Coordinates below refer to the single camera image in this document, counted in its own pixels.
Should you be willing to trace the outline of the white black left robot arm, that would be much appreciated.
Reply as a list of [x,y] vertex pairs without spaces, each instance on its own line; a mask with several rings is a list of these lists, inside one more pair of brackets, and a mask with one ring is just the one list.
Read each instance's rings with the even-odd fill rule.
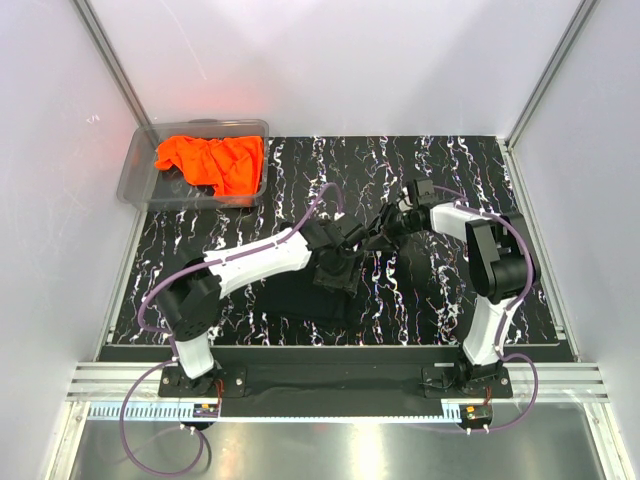
[[367,228],[352,215],[308,218],[263,240],[209,252],[163,280],[154,300],[169,327],[181,384],[196,396],[215,386],[219,364],[207,331],[223,298],[256,281],[305,269],[320,287],[356,292],[368,239]]

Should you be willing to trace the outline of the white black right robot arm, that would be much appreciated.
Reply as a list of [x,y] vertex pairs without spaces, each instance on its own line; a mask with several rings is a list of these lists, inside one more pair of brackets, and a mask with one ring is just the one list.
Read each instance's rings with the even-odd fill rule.
[[539,261],[526,221],[518,213],[474,209],[464,194],[429,179],[408,182],[383,205],[369,225],[371,251],[395,251],[412,234],[446,235],[466,245],[471,285],[477,298],[470,330],[453,367],[429,389],[457,389],[476,396],[498,382],[509,357],[504,344],[513,317],[540,279]]

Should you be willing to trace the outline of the black t shirt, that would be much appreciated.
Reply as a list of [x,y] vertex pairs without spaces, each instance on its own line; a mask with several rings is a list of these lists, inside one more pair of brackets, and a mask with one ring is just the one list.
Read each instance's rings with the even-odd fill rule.
[[271,276],[256,294],[254,307],[288,320],[310,321],[327,328],[347,327],[352,297],[344,290],[316,285],[313,280],[310,269]]

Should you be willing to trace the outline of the clear plastic bin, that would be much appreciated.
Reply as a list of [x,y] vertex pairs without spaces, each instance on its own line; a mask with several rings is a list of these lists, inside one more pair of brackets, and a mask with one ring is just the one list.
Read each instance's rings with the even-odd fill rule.
[[[211,187],[189,185],[177,168],[155,167],[158,146],[168,138],[185,135],[203,139],[260,136],[265,159],[259,190],[254,195],[215,197]],[[263,120],[193,120],[138,128],[128,150],[117,197],[140,211],[221,209],[253,207],[261,202],[267,187],[269,127]]]

